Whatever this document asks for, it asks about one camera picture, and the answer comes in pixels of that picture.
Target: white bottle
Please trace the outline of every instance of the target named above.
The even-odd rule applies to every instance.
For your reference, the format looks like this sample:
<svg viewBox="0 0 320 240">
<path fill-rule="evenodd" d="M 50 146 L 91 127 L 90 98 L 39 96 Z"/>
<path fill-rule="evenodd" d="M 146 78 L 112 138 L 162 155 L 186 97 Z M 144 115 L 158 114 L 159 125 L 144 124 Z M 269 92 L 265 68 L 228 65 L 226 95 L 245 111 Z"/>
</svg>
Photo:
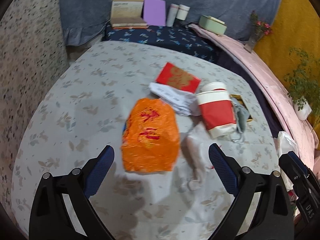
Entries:
<svg viewBox="0 0 320 240">
<path fill-rule="evenodd" d="M 167 23 L 166 23 L 166 25 L 168 27 L 173 26 L 174 20 L 177 16 L 177 13 L 178 13 L 178 9 L 179 9 L 179 5 L 174 4 L 174 3 L 172 3 L 170 5 L 170 9 L 169 9 L 168 16 L 167 16 Z"/>
<path fill-rule="evenodd" d="M 177 13 L 177 19 L 184 21 L 188 15 L 190 7 L 181 4 Z"/>
</svg>

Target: gray drawstring pouch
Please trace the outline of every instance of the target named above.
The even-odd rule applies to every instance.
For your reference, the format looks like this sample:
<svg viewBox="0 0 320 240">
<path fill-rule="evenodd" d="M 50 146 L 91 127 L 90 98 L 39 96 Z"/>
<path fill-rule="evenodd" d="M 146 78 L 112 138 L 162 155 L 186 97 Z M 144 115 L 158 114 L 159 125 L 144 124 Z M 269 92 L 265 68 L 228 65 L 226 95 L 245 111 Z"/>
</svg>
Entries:
<svg viewBox="0 0 320 240">
<path fill-rule="evenodd" d="M 249 111 L 235 98 L 231 98 L 231 102 L 233 104 L 233 109 L 235 111 L 236 121 L 237 121 L 237 133 L 240 135 L 239 139 L 231 140 L 237 143 L 244 142 L 244 132 L 247 126 L 247 120 L 250 116 Z"/>
</svg>

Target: navy floral cloth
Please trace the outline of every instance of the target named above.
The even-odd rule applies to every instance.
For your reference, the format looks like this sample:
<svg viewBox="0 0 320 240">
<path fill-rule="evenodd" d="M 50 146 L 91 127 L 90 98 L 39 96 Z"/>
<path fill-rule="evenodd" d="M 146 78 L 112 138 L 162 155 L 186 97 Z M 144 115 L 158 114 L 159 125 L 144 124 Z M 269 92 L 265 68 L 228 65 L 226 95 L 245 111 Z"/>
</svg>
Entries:
<svg viewBox="0 0 320 240">
<path fill-rule="evenodd" d="M 106 26 L 103 41 L 127 41 L 172 49 L 216 63 L 221 49 L 197 36 L 191 29 L 149 26 L 147 29 L 116 29 Z"/>
</svg>

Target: pink table cover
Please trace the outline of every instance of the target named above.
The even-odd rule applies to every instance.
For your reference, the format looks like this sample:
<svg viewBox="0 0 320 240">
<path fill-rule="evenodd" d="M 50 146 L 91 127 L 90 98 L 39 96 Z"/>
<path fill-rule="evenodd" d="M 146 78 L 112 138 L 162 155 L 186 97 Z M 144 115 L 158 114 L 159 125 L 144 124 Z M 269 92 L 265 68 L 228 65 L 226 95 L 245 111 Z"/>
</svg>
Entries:
<svg viewBox="0 0 320 240">
<path fill-rule="evenodd" d="M 315 144 L 317 147 L 319 140 L 308 121 L 298 119 L 292 107 L 292 100 L 287 96 L 287 90 L 269 67 L 254 51 L 247 52 L 239 41 L 226 35 L 218 36 L 195 24 L 191 24 L 190 27 L 199 36 L 209 39 L 224 49 L 247 71 L 268 100 L 284 131 L 290 134 L 297 143 L 300 159 L 310 169 L 313 169 Z"/>
</svg>

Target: metal screw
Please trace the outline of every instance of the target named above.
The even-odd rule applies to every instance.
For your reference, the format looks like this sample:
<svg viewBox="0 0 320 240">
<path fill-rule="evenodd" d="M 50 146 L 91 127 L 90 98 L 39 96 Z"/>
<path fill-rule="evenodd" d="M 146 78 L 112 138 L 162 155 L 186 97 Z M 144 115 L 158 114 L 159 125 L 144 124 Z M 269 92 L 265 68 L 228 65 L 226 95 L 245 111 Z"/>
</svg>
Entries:
<svg viewBox="0 0 320 240">
<path fill-rule="evenodd" d="M 79 168 L 75 168 L 75 169 L 72 170 L 72 174 L 73 175 L 78 175 L 80 173 L 80 171 L 81 170 Z"/>
<path fill-rule="evenodd" d="M 281 176 L 281 174 L 280 174 L 279 171 L 274 171 L 274 172 L 273 172 L 273 175 L 276 176 L 277 178 Z"/>
<path fill-rule="evenodd" d="M 251 172 L 251 170 L 250 170 L 249 167 L 243 167 L 243 168 L 242 168 L 242 171 L 243 171 L 244 173 L 247 173 L 247 174 Z"/>
<path fill-rule="evenodd" d="M 50 177 L 50 173 L 46 172 L 45 174 L 42 175 L 42 178 L 47 179 Z"/>
</svg>

